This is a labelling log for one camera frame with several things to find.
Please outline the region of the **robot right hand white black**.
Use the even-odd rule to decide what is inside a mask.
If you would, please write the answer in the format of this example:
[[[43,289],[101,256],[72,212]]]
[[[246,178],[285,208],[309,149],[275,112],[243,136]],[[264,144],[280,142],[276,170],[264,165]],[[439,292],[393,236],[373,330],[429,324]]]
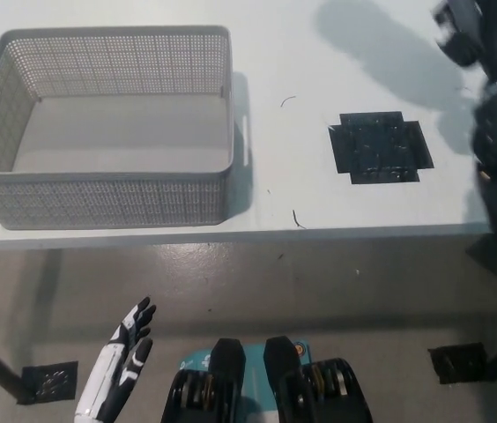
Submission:
[[[479,64],[492,82],[497,82],[497,0],[442,1],[433,19],[444,38],[441,52],[456,65]]]

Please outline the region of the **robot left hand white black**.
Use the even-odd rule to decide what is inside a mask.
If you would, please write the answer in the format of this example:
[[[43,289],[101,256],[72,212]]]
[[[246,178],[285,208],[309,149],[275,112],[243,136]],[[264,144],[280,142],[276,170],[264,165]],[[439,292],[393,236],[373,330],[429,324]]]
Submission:
[[[156,311],[144,297],[102,347],[78,401],[76,422],[114,422],[136,386],[152,349],[149,324]]]

